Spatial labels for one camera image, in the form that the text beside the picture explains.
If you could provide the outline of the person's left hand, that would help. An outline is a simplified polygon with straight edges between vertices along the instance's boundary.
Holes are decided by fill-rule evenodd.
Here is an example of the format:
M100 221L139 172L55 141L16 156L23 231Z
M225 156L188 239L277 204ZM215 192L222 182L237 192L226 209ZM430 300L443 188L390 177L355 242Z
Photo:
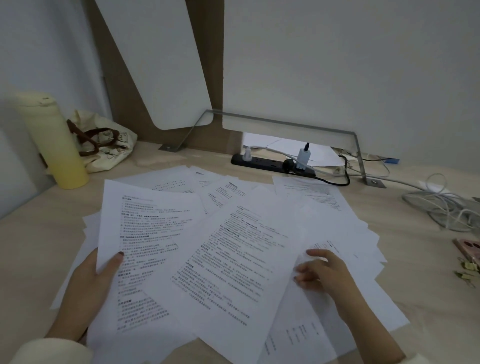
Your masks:
M98 278L97 257L98 249L94 249L74 270L58 311L91 315L95 319L113 281Z

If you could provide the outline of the person's right hand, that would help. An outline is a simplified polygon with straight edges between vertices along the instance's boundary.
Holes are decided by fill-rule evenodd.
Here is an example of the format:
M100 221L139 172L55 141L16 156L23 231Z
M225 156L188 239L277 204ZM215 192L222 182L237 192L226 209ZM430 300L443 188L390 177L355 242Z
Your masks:
M301 264L308 264L313 268L323 285L323 289L306 290L327 293L336 304L344 305L357 299L360 292L347 265L341 258L327 249L308 249L306 254L312 257L312 260Z

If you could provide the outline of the printed white paper sheet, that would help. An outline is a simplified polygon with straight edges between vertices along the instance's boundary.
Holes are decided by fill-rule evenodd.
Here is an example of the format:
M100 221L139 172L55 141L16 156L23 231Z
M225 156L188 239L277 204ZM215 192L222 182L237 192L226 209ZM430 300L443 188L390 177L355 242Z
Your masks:
M159 364L196 339L142 286L178 251L175 239L204 216L194 193L155 191L105 180L97 272L117 253L123 253L123 261L88 328L92 364Z

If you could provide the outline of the person's left forearm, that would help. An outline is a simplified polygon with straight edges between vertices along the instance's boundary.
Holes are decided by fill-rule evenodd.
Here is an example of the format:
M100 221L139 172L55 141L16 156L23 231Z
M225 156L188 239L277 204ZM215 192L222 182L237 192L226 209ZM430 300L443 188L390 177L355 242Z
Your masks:
M79 342L85 336L92 320L92 315L58 311L44 338Z

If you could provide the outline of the person's right forearm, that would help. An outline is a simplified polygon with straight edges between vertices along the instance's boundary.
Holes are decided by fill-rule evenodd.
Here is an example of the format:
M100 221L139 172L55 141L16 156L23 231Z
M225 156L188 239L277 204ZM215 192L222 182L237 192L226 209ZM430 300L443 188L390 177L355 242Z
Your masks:
M399 364L406 359L359 290L334 290L329 294L352 334L363 364Z

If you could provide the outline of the cream garment sleeve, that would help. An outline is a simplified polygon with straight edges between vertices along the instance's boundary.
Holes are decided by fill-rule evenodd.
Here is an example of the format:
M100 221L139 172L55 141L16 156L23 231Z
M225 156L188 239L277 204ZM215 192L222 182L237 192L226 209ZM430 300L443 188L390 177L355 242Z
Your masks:
M94 352L63 338L38 338L23 344L9 364L91 364Z

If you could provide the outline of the white charger adapter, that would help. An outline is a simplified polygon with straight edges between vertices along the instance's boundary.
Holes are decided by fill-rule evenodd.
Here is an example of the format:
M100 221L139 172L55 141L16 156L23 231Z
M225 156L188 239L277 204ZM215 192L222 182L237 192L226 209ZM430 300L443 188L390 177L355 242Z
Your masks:
M301 148L297 155L296 168L299 170L305 170L308 167L311 152L309 150L310 143L307 142L303 148Z

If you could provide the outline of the black power strip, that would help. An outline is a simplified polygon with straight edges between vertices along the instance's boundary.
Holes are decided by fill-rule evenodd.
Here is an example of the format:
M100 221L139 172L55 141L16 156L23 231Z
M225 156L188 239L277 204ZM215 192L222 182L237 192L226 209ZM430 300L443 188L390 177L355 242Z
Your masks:
M241 167L254 168L262 171L274 172L274 173L283 173L282 171L282 161L271 160L261 157L253 157L251 161L244 161L242 154L234 154L231 157L231 164Z

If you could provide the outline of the white papers behind partition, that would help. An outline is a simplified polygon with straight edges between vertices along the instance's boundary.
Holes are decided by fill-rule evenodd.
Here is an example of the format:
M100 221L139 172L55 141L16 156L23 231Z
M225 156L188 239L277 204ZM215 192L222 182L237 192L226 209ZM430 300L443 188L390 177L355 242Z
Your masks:
M306 145L306 142L252 133L244 133L242 142L247 147L266 147L285 152L294 157L297 157L300 149L303 149ZM309 151L309 166L337 167L343 166L345 163L344 159L329 146L310 143Z

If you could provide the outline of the pale yellow thermos bottle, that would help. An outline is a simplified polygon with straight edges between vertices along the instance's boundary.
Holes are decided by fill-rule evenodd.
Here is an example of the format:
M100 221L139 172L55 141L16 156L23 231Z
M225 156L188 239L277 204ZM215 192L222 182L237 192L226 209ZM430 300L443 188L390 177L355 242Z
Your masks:
M13 102L57 185L67 190L86 185L88 173L56 99L43 92L19 92Z

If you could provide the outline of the brown wooden backboard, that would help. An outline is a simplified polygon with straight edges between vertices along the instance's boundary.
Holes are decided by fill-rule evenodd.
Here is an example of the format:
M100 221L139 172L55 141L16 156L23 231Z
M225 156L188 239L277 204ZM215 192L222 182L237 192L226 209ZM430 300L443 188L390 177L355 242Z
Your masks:
M184 0L211 109L223 108L224 0ZM125 64L95 0L81 0L104 76L105 90L113 121L135 132L140 141L166 144L183 143L187 148L224 154L240 153L243 133L223 128L222 115L213 114L205 126L161 131L147 111L141 94Z

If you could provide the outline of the pink smartphone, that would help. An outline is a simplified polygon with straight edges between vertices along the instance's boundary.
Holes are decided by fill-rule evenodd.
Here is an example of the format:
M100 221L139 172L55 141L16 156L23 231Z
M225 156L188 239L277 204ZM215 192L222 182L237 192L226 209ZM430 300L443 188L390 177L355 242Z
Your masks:
M453 244L469 262L480 267L480 240L456 238Z

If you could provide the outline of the white rounded divider panel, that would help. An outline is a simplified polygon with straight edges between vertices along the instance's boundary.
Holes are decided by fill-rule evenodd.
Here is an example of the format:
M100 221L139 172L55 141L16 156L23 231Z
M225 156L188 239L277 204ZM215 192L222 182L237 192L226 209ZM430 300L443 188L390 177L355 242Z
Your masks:
M209 125L213 114L185 0L95 0L153 124Z

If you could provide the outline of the large white partition panel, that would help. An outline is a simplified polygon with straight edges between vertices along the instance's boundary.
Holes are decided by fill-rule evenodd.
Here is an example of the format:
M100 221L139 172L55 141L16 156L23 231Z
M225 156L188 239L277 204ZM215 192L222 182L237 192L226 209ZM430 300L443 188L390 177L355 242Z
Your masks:
M480 173L480 0L225 0L225 129Z

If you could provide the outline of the grey metal bracket frame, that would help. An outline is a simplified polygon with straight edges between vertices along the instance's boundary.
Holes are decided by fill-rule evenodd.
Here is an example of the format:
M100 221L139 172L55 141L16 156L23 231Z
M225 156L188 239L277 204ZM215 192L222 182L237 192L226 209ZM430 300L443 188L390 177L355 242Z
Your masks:
M328 132L328 133L336 133L336 134L342 134L342 135L349 135L352 136L354 141L355 141L355 146L357 148L357 161L359 163L360 167L360 174L361 178L364 182L365 185L368 185L370 187L377 187L377 188L383 188L386 189L386 186L381 180L385 180L385 178L380 178L380 177L368 177L365 168L363 165L363 159L362 159L362 152L360 148L360 143L357 137L356 132L350 131L350 130L341 130L341 129L335 129L335 128L328 128L328 127L320 127L320 126L314 126L314 125L307 125L307 124L298 124L298 123L293 123L293 122L287 122L283 120L278 120L278 119L271 119L271 118L261 118L261 117L255 117L255 116L250 116L250 115L245 115L245 114L239 114L239 113L232 113L232 112L225 112L219 109L207 109L205 110L201 116L197 119L195 124L190 127L190 129L187 131L183 139L178 145L171 145L171 144L162 144L158 149L161 151L165 152L170 152L170 153L177 153L183 149L186 148L186 140L192 133L192 131L195 129L195 127L199 124L201 119L206 116L207 114L214 114L214 115L221 115L221 116L226 116L226 117L233 117L233 118L240 118L240 119L245 119L245 120L252 120L252 121L258 121L258 122L263 122L263 123L270 123L270 124L275 124L275 125L285 125L285 126L292 126L292 127L297 127L297 128L304 128L304 129L310 129L310 130L316 130L319 132Z

